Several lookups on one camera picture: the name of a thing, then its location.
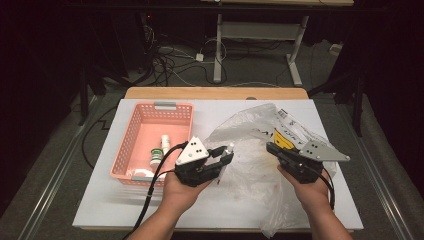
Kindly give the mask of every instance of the plastic bag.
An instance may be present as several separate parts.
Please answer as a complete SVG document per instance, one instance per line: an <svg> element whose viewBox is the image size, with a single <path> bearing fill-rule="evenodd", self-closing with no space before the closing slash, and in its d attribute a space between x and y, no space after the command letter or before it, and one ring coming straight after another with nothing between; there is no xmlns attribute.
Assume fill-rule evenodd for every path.
<svg viewBox="0 0 424 240"><path fill-rule="evenodd" d="M297 120L296 123L306 130L306 138L318 137L326 141L314 136ZM278 171L276 157L266 150L266 143L273 141L274 129L281 124L286 124L281 120L281 111L268 103L236 113L204 141L207 148L234 143L234 157L220 179L220 187L227 189L234 198L252 199L267 209L258 227L268 238L278 229L309 226L293 186ZM330 175L334 175L335 163L324 164Z"/></svg>

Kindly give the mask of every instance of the desk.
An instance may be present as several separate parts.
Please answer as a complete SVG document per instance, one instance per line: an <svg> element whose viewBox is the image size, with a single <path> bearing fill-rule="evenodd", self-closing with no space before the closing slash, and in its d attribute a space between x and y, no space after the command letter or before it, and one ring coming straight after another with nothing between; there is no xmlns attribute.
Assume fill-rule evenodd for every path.
<svg viewBox="0 0 424 240"><path fill-rule="evenodd" d="M137 220L147 187L122 185L117 179L109 176L109 171L125 132L132 106L140 99L178 99L181 102L193 103L192 134L200 139L209 136L214 128L234 113L270 101L275 102L277 106L284 107L312 131L326 136L313 101L307 99L306 92L302 89L131 88L117 110L73 226L83 229L130 229ZM211 106L210 101L216 101L219 104L205 109L205 106ZM362 229L361 220L340 168L334 176L334 184L337 190L336 215L348 229ZM222 192L223 188L220 186L212 184L202 192L197 203L181 217L177 229L185 231L259 231L260 222L266 217L266 209L254 200L236 199ZM160 199L161 189L156 188L146 218L155 211ZM308 228L307 224L295 224L282 229L282 231L300 231Z"/></svg>
<svg viewBox="0 0 424 240"><path fill-rule="evenodd" d="M279 5L324 5L324 6L352 6L353 0L222 0L225 3L257 3L257 4L279 4ZM254 23L254 22L228 22L222 21L222 14L218 14L216 33L216 53L213 81L221 82L222 69L222 38L251 38L270 40L294 40L293 51L287 54L287 64L295 86L301 87L302 80L296 66L296 57L302 43L303 34L306 30L309 16L303 16L300 24L276 24L276 23Z"/></svg>

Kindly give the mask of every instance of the pink plastic basket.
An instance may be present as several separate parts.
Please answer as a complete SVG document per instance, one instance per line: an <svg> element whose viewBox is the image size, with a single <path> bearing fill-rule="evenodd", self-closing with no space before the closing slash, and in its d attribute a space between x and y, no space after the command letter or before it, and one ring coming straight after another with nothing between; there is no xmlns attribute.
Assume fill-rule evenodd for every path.
<svg viewBox="0 0 424 240"><path fill-rule="evenodd" d="M188 141L193 123L190 103L140 102L134 107L110 175L123 184L150 185L154 170L151 150L161 147L161 136L168 135L170 146ZM161 172L175 167L181 150L166 159ZM163 178L155 186L163 186Z"/></svg>

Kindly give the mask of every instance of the person's left hand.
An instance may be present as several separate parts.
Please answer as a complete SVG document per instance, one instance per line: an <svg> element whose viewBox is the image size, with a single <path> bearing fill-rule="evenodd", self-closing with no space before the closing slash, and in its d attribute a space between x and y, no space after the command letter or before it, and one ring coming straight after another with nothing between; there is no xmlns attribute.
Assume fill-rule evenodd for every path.
<svg viewBox="0 0 424 240"><path fill-rule="evenodd" d="M181 215L196 202L200 192L205 189L211 181L205 182L197 187L182 184L173 172L165 177L162 202L160 208L166 208L175 214Z"/></svg>

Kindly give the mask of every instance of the dark background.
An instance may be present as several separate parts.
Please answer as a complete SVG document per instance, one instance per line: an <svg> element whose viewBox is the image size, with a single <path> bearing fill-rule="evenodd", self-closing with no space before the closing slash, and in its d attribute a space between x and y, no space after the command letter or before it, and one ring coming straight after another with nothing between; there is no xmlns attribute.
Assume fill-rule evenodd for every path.
<svg viewBox="0 0 424 240"><path fill-rule="evenodd" d="M423 195L420 143L423 138L424 26L419 12L424 6L421 1L413 0L355 1L356 7L391 6L392 3L396 7L384 17L344 20L331 14L311 17L304 43L314 44L322 39L345 43L329 81L352 66L361 70L364 91L376 118ZM127 75L129 66L112 15L90 13L91 20L88 20L87 15L71 12L61 4L51 0L1 2L1 213L13 199L49 135L71 110L82 66L100 65L119 76ZM156 14L154 17L153 24L162 31L175 38L190 38L194 45L201 45L202 38L215 31L210 16ZM175 19L196 24L187 29L183 27L187 24L172 25ZM128 26L137 29L133 20L129 18ZM99 92L100 77L98 74L88 77L90 86ZM346 92L346 89L353 93L355 85L343 82L331 91Z"/></svg>

